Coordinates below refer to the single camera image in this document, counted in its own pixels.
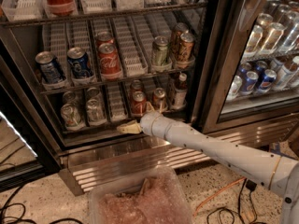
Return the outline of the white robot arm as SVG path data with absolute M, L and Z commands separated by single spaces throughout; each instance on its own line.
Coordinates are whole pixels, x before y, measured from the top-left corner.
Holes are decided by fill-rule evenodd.
M 176 147 L 200 151 L 239 175 L 283 198 L 280 224 L 299 224 L 299 161 L 202 134 L 192 126 L 165 117 L 146 103 L 141 120 L 117 127 L 120 133 L 144 133 Z

